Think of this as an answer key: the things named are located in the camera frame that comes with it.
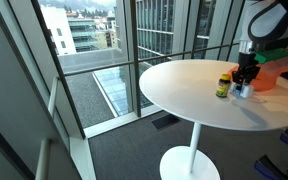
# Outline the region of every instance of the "floor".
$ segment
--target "floor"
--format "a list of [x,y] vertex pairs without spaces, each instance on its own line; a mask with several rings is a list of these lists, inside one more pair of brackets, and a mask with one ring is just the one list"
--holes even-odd
[[[162,111],[89,139],[97,180],[158,180],[163,154],[174,146],[189,146],[193,123],[185,120],[158,131],[152,120]],[[264,179],[254,168],[262,155],[288,169],[288,145],[282,130],[241,132],[203,126],[198,149],[217,167],[221,179]]]

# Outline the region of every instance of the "table pedestal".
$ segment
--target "table pedestal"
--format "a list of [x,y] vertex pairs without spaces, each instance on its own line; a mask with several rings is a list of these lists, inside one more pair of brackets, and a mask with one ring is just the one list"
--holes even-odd
[[163,180],[219,180],[219,173],[213,162],[196,150],[201,125],[194,123],[190,147],[177,146],[168,150],[160,163]]

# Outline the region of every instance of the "handrail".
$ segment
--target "handrail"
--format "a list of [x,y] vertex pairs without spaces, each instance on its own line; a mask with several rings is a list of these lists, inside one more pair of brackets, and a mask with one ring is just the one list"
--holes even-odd
[[48,111],[50,112],[52,117],[54,116],[58,80],[59,78],[55,76],[53,79],[50,101],[48,102]]
[[47,180],[50,161],[51,140],[44,139],[41,143],[35,180]]

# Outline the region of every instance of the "gray carpet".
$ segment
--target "gray carpet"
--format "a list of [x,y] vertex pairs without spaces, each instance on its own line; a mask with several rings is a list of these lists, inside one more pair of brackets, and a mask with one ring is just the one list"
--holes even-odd
[[66,77],[83,128],[114,118],[92,73]]
[[[97,180],[159,180],[159,163],[174,146],[189,145],[193,123],[182,120],[161,131],[151,120],[165,112],[89,139]],[[281,130],[240,132],[203,126],[198,149],[208,155],[222,180],[264,179],[254,162],[267,154],[283,171],[288,169],[288,145]]]

